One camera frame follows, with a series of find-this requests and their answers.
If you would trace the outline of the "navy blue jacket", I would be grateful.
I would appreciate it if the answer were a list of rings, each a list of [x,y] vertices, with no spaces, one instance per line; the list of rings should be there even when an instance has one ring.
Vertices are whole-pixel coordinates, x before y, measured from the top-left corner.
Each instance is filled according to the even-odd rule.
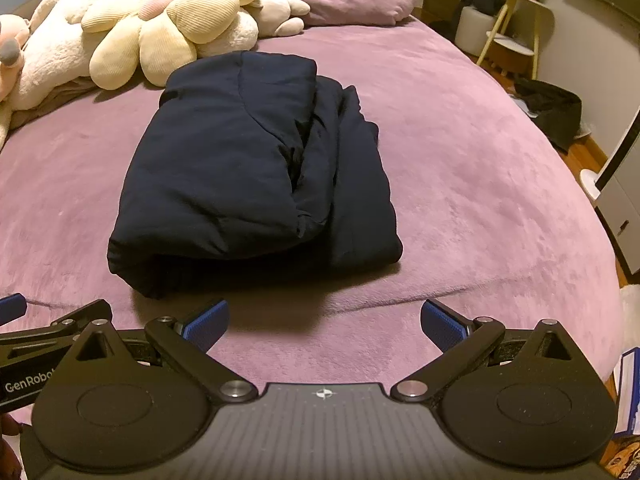
[[[107,246],[150,298],[308,282],[402,254],[378,126],[297,55],[173,73],[132,156]]]

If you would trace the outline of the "blue white box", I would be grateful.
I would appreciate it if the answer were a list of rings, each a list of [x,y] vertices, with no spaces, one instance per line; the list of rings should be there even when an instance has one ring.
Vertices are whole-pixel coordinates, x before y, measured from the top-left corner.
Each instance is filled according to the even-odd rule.
[[[617,394],[615,437],[639,434],[640,417],[640,348],[626,351],[613,372]]]

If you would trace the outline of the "white cabinet at right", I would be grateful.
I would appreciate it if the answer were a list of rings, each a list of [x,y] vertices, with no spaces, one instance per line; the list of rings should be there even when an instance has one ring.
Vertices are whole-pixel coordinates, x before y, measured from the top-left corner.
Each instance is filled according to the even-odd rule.
[[[599,172],[583,169],[579,183],[620,252],[620,264],[639,276],[639,114]]]

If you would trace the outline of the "black bag on floor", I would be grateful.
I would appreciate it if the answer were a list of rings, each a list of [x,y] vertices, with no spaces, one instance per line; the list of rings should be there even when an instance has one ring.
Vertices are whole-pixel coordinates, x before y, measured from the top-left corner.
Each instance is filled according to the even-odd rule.
[[[515,94],[533,114],[533,123],[561,152],[567,153],[580,130],[582,99],[548,82],[518,78]]]

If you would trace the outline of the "white fluffy plush toy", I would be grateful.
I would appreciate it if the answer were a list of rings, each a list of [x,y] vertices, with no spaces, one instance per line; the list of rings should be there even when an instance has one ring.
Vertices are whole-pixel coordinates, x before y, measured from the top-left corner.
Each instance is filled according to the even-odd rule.
[[[104,35],[84,32],[80,21],[97,1],[41,1],[23,50],[24,66],[9,95],[12,110],[32,110],[63,84],[90,78],[90,58]],[[259,40],[300,34],[310,6],[302,0],[255,0],[245,10],[258,25]]]

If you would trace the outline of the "cream flower plush pillow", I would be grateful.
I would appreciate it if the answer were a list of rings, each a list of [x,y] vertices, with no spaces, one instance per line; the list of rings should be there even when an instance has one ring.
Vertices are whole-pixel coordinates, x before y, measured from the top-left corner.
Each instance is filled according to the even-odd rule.
[[[245,7],[255,0],[99,0],[80,24],[104,37],[89,77],[104,90],[122,87],[136,70],[163,87],[178,68],[198,58],[247,51],[258,25]]]

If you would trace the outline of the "white round stool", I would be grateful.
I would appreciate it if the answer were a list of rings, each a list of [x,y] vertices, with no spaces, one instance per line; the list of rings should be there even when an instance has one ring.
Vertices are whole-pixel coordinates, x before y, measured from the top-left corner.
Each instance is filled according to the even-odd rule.
[[[454,44],[467,54],[479,56],[495,21],[494,16],[480,12],[475,6],[465,6],[460,14]]]

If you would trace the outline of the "yellow wooden side table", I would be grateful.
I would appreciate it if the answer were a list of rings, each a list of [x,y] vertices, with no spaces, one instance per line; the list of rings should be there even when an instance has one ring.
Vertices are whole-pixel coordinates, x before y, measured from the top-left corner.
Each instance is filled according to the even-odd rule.
[[[521,18],[530,19],[531,40],[518,38],[516,27],[512,24],[517,10],[520,10]],[[550,6],[538,0],[506,0],[498,12],[495,23],[486,32],[484,46],[480,50],[475,64],[481,66],[490,48],[494,44],[498,44],[505,49],[528,56],[530,58],[530,78],[537,79],[542,44],[542,21],[544,18],[552,18],[552,16],[553,11]]]

